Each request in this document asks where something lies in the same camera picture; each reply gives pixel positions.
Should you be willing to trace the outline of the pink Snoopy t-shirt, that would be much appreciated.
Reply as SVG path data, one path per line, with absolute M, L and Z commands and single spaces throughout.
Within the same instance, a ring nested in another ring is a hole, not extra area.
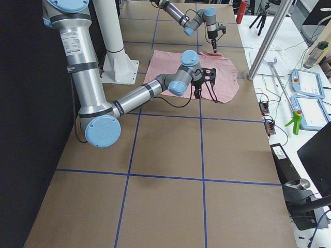
M 181 65 L 181 53 L 154 50 L 144 83 L 148 83 L 160 74 L 173 74 Z M 220 53 L 199 53 L 200 64 L 203 68 L 215 68 L 216 78 L 214 92 L 217 101 L 227 103 L 231 101 L 239 90 L 237 82 L 238 70 L 233 63 Z

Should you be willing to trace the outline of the red cylinder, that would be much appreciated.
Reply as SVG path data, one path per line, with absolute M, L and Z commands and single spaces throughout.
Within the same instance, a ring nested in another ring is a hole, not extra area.
M 238 10 L 237 17 L 236 17 L 236 23 L 237 24 L 241 24 L 242 19 L 243 19 L 243 16 L 245 15 L 245 11 L 246 11 L 247 5 L 248 5 L 248 1 L 247 0 L 242 0 L 240 2 L 239 10 Z

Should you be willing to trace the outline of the black tripod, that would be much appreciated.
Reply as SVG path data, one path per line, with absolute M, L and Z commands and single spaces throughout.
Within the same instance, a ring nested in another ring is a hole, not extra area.
M 265 25 L 265 21 L 266 21 L 266 17 L 267 17 L 267 14 L 268 14 L 268 9 L 270 7 L 270 3 L 267 2 L 265 4 L 265 7 L 264 9 L 258 14 L 258 16 L 255 18 L 255 20 L 251 23 L 251 25 L 249 26 L 249 28 L 252 28 L 253 25 L 256 23 L 256 21 L 259 21 L 256 28 L 259 30 L 258 31 L 258 36 L 261 35 L 261 32 L 262 32 L 262 29 Z

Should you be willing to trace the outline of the far orange circuit board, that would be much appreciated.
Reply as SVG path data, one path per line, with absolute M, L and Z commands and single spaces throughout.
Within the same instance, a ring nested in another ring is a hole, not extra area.
M 269 102 L 268 101 L 260 101 L 259 108 L 262 115 L 269 114 Z

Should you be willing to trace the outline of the orange circuit board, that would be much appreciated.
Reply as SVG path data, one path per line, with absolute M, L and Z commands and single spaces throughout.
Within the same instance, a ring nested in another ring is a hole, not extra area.
M 269 102 L 268 101 L 260 101 L 259 108 L 262 115 L 269 114 Z
M 272 118 L 272 116 L 270 115 L 263 115 L 263 122 L 264 122 L 264 127 L 265 127 L 265 131 L 268 137 L 276 134 L 275 131 L 275 121 Z

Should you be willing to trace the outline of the near orange circuit board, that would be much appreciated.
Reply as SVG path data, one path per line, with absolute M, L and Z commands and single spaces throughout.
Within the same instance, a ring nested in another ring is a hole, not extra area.
M 264 122 L 264 127 L 265 127 L 265 131 L 268 137 L 276 134 L 275 131 L 275 121 L 272 118 L 272 116 L 270 115 L 263 115 L 263 122 Z

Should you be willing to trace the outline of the metal reacher grabber tool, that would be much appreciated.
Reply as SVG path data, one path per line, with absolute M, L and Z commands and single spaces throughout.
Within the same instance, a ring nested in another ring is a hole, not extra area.
M 278 80 L 278 82 L 279 82 L 279 84 L 281 86 L 281 89 L 283 91 L 283 94 L 285 95 L 286 100 L 287 100 L 287 102 L 288 102 L 288 104 L 290 106 L 290 109 L 292 111 L 292 119 L 285 126 L 288 127 L 289 125 L 293 124 L 292 132 L 293 132 L 294 135 L 298 135 L 299 134 L 300 122 L 301 122 L 301 120 L 303 118 L 303 116 L 302 116 L 302 110 L 301 109 L 296 109 L 293 106 L 293 104 L 291 102 L 291 99 L 290 99 L 290 97 L 289 97 L 289 95 L 288 95 L 288 93 L 287 93 L 287 91 L 285 89 L 285 86 L 283 85 L 283 83 L 281 81 L 281 78 L 280 78 L 280 76 L 279 76 L 279 74 L 278 74 L 278 72 L 277 72 L 277 70 L 275 68 L 275 64 L 277 63 L 277 61 L 278 61 L 277 58 L 274 57 L 273 61 L 264 61 L 264 62 L 266 62 L 270 66 L 270 68 L 272 69 L 273 73 L 275 74 L 275 76 L 276 76 L 276 78 L 277 78 L 277 80 Z

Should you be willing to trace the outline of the far blue teach pendant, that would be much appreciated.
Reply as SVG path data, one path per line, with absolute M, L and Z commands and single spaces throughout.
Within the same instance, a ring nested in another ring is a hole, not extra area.
M 296 93 L 325 98 L 322 80 L 318 73 L 294 69 L 291 73 L 291 83 Z

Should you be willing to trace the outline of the blue teach pendant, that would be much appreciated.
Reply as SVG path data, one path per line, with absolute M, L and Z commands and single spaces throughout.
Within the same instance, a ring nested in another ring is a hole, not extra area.
M 325 98 L 322 80 L 318 73 L 294 69 L 291 73 L 291 83 L 296 93 Z
M 300 129 L 319 131 L 330 122 L 329 114 L 320 98 L 292 96 L 291 102 L 295 110 L 302 111 Z

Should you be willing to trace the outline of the clear water bottle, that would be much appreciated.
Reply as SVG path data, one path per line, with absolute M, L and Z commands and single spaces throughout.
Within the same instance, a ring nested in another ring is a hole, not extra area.
M 303 67 L 306 69 L 311 68 L 313 65 L 316 64 L 317 60 L 320 56 L 327 50 L 329 42 L 327 41 L 320 41 L 313 50 L 309 53 L 308 58 L 305 60 Z

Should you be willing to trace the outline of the near blue teach pendant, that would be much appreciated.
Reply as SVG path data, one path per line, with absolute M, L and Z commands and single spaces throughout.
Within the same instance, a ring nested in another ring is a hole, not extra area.
M 292 96 L 291 102 L 295 110 L 302 111 L 300 129 L 319 131 L 330 122 L 329 114 L 320 98 Z

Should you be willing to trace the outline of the black power supply box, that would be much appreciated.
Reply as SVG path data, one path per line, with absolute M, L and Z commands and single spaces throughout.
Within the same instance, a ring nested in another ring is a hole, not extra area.
M 280 143 L 270 145 L 278 178 L 281 184 L 300 179 L 300 175 Z

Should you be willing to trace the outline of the black monitor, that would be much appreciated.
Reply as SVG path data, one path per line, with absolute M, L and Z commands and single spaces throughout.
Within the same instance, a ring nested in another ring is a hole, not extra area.
M 322 196 L 330 195 L 330 123 L 318 131 L 298 151 L 307 174 Z

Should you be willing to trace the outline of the black clamp with metal knob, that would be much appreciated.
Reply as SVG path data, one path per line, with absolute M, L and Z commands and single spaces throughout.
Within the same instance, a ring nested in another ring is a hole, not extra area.
M 317 198 L 311 190 L 303 188 L 299 180 L 282 185 L 284 200 L 298 230 L 328 228 L 330 220 L 324 207 L 330 207 L 330 195 Z

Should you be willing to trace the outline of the aluminium frame post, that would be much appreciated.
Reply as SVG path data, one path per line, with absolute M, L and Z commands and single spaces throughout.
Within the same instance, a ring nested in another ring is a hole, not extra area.
M 281 24 L 283 22 L 283 19 L 286 17 L 286 15 L 292 5 L 292 2 L 293 1 L 290 1 L 290 0 L 281 1 L 280 7 L 271 22 L 271 25 L 265 35 L 265 38 L 261 44 L 261 47 L 249 70 L 249 73 L 247 75 L 248 80 L 252 81 L 254 79 L 255 75 L 257 74 L 257 71 L 258 71 L 260 65 L 262 64 L 262 61 L 265 58 L 265 56 L 268 52 L 268 49 L 269 49 L 274 37 L 276 36 L 279 27 L 281 26 Z

